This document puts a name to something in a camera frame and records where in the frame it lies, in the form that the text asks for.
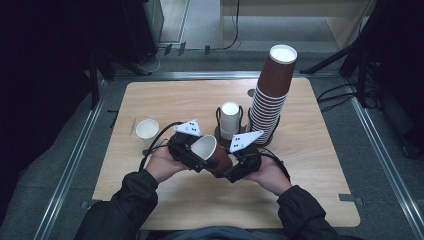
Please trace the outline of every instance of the black jacket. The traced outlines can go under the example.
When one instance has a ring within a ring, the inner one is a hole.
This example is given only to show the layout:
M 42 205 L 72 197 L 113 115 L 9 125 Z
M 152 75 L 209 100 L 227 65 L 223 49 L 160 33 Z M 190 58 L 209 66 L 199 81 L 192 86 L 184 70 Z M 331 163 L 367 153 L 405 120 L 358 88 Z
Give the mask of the black jacket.
M 90 208 L 75 239 L 135 239 L 139 228 L 157 205 L 157 187 L 156 180 L 146 170 L 127 174 L 121 189 L 113 195 L 110 202 L 100 202 Z M 278 216 L 287 238 L 339 239 L 324 219 L 324 209 L 311 194 L 299 186 L 284 192 L 277 203 L 280 206 Z M 209 239 L 208 233 L 204 231 L 200 235 L 202 239 Z

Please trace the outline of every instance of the wooden furniture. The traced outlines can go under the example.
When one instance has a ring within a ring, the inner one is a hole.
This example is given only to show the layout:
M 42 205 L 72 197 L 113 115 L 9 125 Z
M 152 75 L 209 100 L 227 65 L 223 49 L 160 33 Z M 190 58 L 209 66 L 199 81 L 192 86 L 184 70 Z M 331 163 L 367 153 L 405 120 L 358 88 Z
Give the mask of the wooden furniture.
M 125 174 L 137 171 L 147 146 L 135 134 L 135 126 L 153 118 L 161 129 L 175 121 L 197 119 L 203 135 L 213 134 L 215 111 L 226 101 L 235 101 L 246 112 L 252 105 L 248 91 L 257 79 L 138 82 L 128 85 L 93 199 L 110 200 Z M 174 131 L 168 130 L 164 138 Z M 284 161 L 292 183 L 308 190 L 327 211 L 335 227 L 354 227 L 360 222 L 343 171 L 325 126 L 311 85 L 305 78 L 293 79 L 272 143 L 267 147 Z M 207 171 L 183 171 L 161 183 L 159 203 L 142 229 L 192 229 L 211 225 L 242 228 L 280 228 L 277 197 L 256 183 L 240 180 L 231 184 Z
M 375 0 L 240 0 L 239 16 L 327 17 L 326 21 L 340 49 L 349 44 L 363 17 Z M 221 0 L 221 42 L 224 16 L 236 16 L 237 1 Z

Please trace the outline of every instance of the background table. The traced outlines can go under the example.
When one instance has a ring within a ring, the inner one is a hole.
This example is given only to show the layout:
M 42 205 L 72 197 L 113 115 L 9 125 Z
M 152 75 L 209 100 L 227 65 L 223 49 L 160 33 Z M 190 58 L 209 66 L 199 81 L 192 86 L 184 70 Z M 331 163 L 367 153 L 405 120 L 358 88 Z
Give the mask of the background table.
M 153 118 L 161 129 L 176 121 L 197 119 L 203 135 L 214 133 L 215 112 L 226 101 L 245 110 L 253 99 L 247 92 L 256 79 L 137 82 L 128 85 L 112 133 L 93 199 L 110 200 L 125 174 L 137 171 L 147 148 L 135 126 Z M 172 129 L 164 134 L 170 138 Z M 360 218 L 353 202 L 339 200 L 350 194 L 311 85 L 293 79 L 281 113 L 281 122 L 267 147 L 284 161 L 292 183 L 308 190 L 327 212 L 334 227 L 354 227 Z M 211 225 L 242 228 L 279 228 L 277 197 L 256 183 L 231 184 L 209 172 L 183 171 L 159 185 L 159 203 L 142 229 L 192 229 Z

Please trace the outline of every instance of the person's left hand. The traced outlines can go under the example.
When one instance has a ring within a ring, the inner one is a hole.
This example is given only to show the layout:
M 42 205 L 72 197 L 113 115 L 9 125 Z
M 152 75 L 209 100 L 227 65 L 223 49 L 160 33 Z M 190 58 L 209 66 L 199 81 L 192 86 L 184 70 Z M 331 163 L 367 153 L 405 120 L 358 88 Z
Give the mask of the person's left hand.
M 158 184 L 166 181 L 175 173 L 187 169 L 187 166 L 174 160 L 168 151 L 168 147 L 156 149 L 146 166 L 146 170 L 156 179 Z

